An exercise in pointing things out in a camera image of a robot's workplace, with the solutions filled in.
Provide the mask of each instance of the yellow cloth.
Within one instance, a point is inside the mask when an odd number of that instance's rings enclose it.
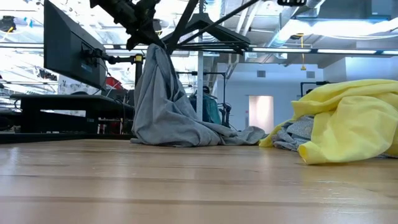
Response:
[[[350,162],[382,153],[398,155],[398,82],[359,80],[329,84],[293,101],[292,120],[314,114],[311,141],[298,148],[307,164]],[[271,136],[262,147],[272,147]]]

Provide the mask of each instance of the wooden tabletop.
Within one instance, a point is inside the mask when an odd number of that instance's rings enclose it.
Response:
[[[0,223],[397,223],[398,161],[258,147],[0,146]]]

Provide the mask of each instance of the gray cloth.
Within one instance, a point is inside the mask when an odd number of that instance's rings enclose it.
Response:
[[[133,143],[193,147],[253,145],[265,132],[249,127],[232,131],[219,124],[200,122],[177,78],[169,56],[157,45],[147,50],[146,64],[134,90],[136,113]]]
[[[282,149],[297,151],[299,145],[311,141],[313,116],[302,116],[296,121],[288,121],[277,134],[271,136],[272,144]]]

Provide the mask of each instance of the red object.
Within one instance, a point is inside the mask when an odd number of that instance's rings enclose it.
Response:
[[[117,89],[117,90],[123,90],[124,88],[122,87],[122,84],[119,82],[119,80],[113,78],[113,77],[108,77],[106,78],[106,84]]]

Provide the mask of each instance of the black monitor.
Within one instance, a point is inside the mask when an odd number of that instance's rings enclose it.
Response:
[[[95,88],[105,84],[106,70],[100,58],[87,57],[85,50],[103,44],[85,31],[49,0],[44,3],[44,67]]]

